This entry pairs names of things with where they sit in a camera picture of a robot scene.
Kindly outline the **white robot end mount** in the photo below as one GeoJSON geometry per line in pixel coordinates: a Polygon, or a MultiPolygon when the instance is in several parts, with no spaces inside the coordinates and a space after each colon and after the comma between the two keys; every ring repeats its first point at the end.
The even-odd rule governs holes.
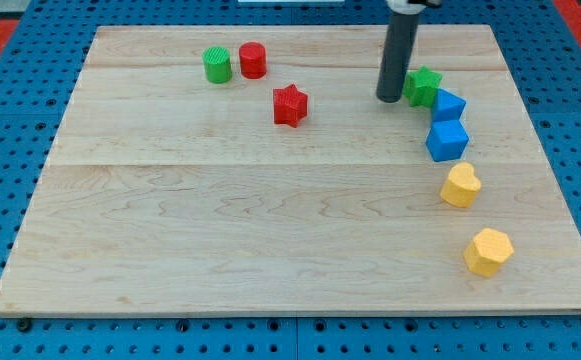
{"type": "Polygon", "coordinates": [[[420,14],[426,8],[440,8],[443,0],[385,0],[391,11],[399,14],[420,14]]]}

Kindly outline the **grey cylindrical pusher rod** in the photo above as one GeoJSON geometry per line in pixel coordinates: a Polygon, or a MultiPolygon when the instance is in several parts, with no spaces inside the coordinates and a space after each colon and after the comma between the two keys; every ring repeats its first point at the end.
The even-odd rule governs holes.
{"type": "Polygon", "coordinates": [[[376,96],[384,103],[396,103],[402,97],[418,24],[418,14],[393,12],[390,16],[376,87],[376,96]]]}

